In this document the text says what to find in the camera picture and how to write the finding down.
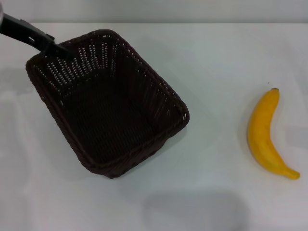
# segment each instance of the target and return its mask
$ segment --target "white surface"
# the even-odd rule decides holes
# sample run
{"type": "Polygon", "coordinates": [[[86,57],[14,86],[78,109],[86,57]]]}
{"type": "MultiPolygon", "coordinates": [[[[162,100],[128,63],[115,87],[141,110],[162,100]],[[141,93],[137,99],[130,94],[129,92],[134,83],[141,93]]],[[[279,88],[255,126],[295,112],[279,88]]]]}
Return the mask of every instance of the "white surface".
{"type": "Polygon", "coordinates": [[[31,22],[308,22],[307,0],[2,0],[31,22]]]}
{"type": "Polygon", "coordinates": [[[191,120],[125,176],[91,174],[28,80],[36,51],[0,36],[1,231],[308,230],[308,25],[35,26],[58,41],[115,30],[191,120]],[[272,87],[281,93],[273,141],[297,181],[262,169],[247,147],[250,113],[272,87]]]}

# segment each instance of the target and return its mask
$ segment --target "basket rim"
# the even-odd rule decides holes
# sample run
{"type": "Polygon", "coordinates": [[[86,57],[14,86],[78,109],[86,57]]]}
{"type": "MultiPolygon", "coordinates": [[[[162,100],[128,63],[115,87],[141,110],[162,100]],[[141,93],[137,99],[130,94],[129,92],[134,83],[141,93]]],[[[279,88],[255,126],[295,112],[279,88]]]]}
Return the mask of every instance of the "basket rim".
{"type": "Polygon", "coordinates": [[[135,155],[138,155],[141,150],[147,149],[152,146],[153,143],[163,140],[163,138],[169,134],[171,135],[172,132],[174,131],[180,131],[183,129],[189,122],[190,120],[190,114],[188,111],[188,108],[186,104],[181,100],[179,95],[148,65],[147,62],[145,62],[140,55],[135,51],[133,47],[129,45],[128,42],[126,42],[120,35],[118,35],[116,32],[109,30],[109,29],[101,29],[101,30],[96,30],[89,32],[85,35],[82,35],[77,38],[70,39],[68,41],[60,43],[62,46],[68,47],[72,46],[74,44],[80,44],[82,42],[87,42],[89,43],[89,39],[92,37],[96,36],[107,36],[110,35],[113,37],[113,39],[116,39],[120,41],[120,46],[122,46],[128,53],[128,55],[131,56],[136,61],[136,64],[142,68],[144,72],[146,72],[146,75],[148,75],[151,79],[153,79],[156,83],[157,86],[161,89],[162,92],[164,92],[170,99],[175,103],[179,113],[180,113],[180,118],[170,125],[167,129],[159,132],[156,134],[154,137],[152,137],[150,140],[147,142],[140,144],[139,146],[135,147],[134,149],[130,150],[129,152],[121,155],[120,157],[113,159],[111,161],[105,162],[105,163],[98,163],[95,162],[91,156],[88,155],[86,150],[90,151],[91,148],[88,145],[85,145],[84,142],[80,142],[82,140],[78,134],[74,132],[74,129],[72,129],[71,125],[65,118],[65,113],[61,109],[61,107],[58,105],[58,103],[55,101],[55,99],[51,96],[49,93],[49,90],[44,86],[44,84],[41,81],[41,78],[37,74],[37,70],[35,69],[36,65],[39,65],[41,62],[47,62],[49,60],[48,57],[44,57],[42,53],[39,53],[35,56],[33,56],[30,60],[27,61],[26,63],[26,70],[29,75],[30,80],[34,83],[39,95],[42,97],[44,96],[45,99],[44,101],[49,101],[53,108],[55,109],[57,115],[60,117],[60,120],[62,121],[63,126],[67,129],[67,134],[72,138],[69,139],[69,142],[75,143],[76,147],[80,151],[80,155],[82,155],[82,158],[86,160],[86,163],[89,167],[92,165],[95,166],[95,168],[112,168],[114,165],[117,165],[126,159],[130,159],[135,155]]]}

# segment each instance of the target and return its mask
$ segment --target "woven pattern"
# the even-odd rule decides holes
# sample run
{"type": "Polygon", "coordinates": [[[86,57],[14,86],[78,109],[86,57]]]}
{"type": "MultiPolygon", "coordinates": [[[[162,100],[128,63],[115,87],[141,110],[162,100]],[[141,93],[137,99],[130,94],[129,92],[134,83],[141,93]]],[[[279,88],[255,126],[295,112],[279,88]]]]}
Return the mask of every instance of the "woven pattern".
{"type": "Polygon", "coordinates": [[[64,42],[73,62],[38,54],[26,70],[82,165],[119,177],[189,122],[174,90],[117,33],[64,42]]]}

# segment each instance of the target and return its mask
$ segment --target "white table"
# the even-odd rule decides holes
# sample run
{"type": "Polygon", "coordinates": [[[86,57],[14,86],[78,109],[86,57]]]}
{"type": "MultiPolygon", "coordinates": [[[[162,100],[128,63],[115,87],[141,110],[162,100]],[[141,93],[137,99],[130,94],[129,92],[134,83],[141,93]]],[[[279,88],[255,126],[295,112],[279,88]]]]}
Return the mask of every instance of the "white table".
{"type": "Polygon", "coordinates": [[[1,231],[307,231],[308,25],[34,24],[64,41],[115,30],[187,104],[191,120],[123,177],[88,172],[30,83],[35,49],[0,36],[1,231]],[[260,167],[245,129],[281,100],[272,138],[296,181],[260,167]]]}

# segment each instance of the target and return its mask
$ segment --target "basket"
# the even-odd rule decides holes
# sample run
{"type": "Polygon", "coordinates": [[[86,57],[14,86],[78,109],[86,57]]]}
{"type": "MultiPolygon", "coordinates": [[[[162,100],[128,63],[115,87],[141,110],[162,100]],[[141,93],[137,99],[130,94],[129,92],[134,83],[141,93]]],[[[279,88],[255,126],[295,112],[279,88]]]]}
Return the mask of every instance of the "basket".
{"type": "Polygon", "coordinates": [[[97,30],[61,45],[78,53],[73,62],[40,53],[26,70],[90,172],[123,175],[189,122],[180,97],[114,31],[97,30]]]}

